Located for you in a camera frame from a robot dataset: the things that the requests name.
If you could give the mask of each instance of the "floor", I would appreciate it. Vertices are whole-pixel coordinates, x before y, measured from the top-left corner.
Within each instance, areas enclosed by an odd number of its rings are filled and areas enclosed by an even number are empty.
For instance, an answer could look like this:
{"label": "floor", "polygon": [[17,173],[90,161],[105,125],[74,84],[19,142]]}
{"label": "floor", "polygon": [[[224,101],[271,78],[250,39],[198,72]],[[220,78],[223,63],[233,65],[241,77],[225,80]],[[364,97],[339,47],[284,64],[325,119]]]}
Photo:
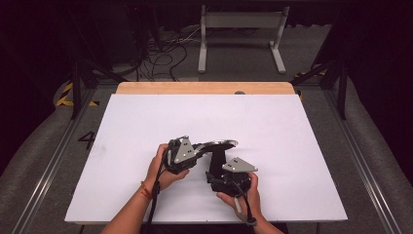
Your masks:
{"label": "floor", "polygon": [[[246,29],[208,33],[205,74],[197,72],[200,38],[194,33],[187,44],[169,53],[151,52],[150,61],[124,77],[170,81],[172,71],[180,81],[290,81],[296,73],[310,69],[329,28],[285,29],[280,45],[285,74],[278,73],[269,50],[273,32]],[[187,28],[185,35],[195,29]],[[174,36],[169,32],[163,35],[165,40]],[[117,72],[127,68],[130,66],[115,65]],[[295,89],[303,94],[303,106],[349,218],[321,222],[319,233],[413,233],[413,189],[359,102],[352,82],[344,121],[335,107],[337,89],[323,91],[318,80],[315,77]],[[56,92],[56,102],[65,87]],[[100,232],[103,224],[80,226],[65,222],[64,217],[90,151],[88,142],[80,138],[97,133],[116,87],[112,80],[100,78],[95,90],[82,92],[83,103],[98,105],[84,105],[74,120],[70,120],[72,106],[57,106],[21,146],[0,177],[0,233]],[[291,222],[287,227],[292,234],[317,233],[313,222]]]}

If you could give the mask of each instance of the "white board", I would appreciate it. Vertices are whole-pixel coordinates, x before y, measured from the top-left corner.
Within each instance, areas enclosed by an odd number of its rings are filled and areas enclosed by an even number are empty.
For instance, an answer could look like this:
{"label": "white board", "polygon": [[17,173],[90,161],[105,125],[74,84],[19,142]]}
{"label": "white board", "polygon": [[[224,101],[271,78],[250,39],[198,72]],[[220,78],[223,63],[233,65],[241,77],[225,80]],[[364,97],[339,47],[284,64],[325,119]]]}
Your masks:
{"label": "white board", "polygon": [[[158,145],[182,136],[193,144],[238,141],[227,161],[240,157],[258,168],[268,220],[347,219],[297,95],[113,95],[65,221],[110,221],[145,179]],[[199,159],[161,192],[154,223],[239,222],[211,191],[209,162]]]}

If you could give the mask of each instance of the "finger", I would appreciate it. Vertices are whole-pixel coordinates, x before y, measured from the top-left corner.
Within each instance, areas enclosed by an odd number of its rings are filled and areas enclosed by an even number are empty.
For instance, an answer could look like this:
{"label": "finger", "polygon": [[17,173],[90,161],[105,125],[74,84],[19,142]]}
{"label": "finger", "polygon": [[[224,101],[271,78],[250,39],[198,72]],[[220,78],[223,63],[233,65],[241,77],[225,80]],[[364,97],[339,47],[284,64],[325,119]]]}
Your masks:
{"label": "finger", "polygon": [[217,192],[216,196],[220,198],[225,204],[232,207],[233,209],[236,208],[235,201],[233,197],[228,196],[225,193]]}
{"label": "finger", "polygon": [[189,170],[185,170],[176,175],[176,179],[183,179],[189,174]]}
{"label": "finger", "polygon": [[167,144],[165,144],[165,143],[163,143],[163,144],[160,144],[159,145],[159,147],[158,147],[158,150],[157,150],[157,152],[156,152],[156,158],[162,158],[162,155],[164,154],[164,151],[166,150],[168,148],[168,145]]}
{"label": "finger", "polygon": [[251,188],[258,188],[258,176],[255,173],[248,173],[248,176],[251,178]]}

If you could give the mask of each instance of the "metal frame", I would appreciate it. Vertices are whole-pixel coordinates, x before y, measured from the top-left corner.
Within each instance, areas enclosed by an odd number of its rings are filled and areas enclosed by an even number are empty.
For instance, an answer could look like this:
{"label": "metal frame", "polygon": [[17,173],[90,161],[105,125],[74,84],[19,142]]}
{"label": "metal frame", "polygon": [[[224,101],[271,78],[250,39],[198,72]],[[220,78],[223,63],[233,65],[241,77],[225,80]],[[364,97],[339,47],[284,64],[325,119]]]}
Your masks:
{"label": "metal frame", "polygon": [[276,28],[277,35],[274,41],[270,41],[271,52],[280,74],[285,73],[285,66],[279,51],[282,32],[288,17],[289,7],[283,8],[282,12],[272,13],[208,13],[206,6],[201,11],[201,48],[198,63],[198,72],[207,71],[207,27],[256,27]]}

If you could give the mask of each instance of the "wrist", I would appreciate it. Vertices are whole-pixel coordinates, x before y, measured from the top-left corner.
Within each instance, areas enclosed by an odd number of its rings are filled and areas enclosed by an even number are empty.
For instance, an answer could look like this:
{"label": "wrist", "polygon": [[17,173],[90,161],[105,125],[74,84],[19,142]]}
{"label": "wrist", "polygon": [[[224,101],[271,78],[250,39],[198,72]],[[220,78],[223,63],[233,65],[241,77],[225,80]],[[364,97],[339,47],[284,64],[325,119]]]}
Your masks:
{"label": "wrist", "polygon": [[140,195],[148,199],[149,201],[152,201],[153,196],[152,196],[152,188],[153,188],[153,182],[148,182],[148,181],[141,181],[140,182],[140,187],[138,189],[138,192]]}

